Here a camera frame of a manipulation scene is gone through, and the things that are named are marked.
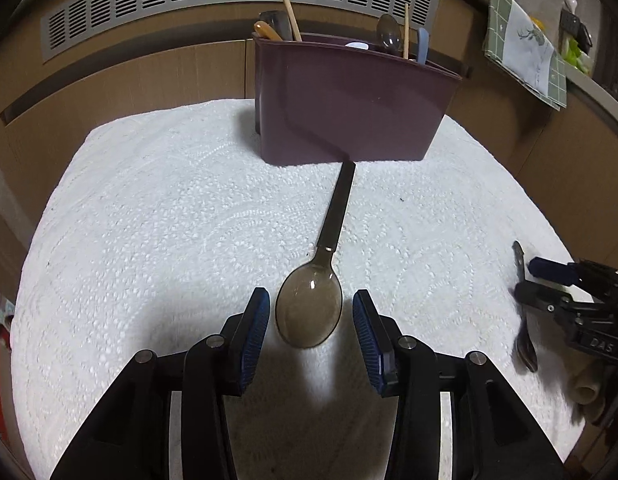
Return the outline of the gloved right hand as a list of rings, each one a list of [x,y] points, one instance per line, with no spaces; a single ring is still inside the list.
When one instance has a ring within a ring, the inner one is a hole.
[[[572,380],[569,393],[586,422],[598,426],[618,393],[618,366],[592,361]]]

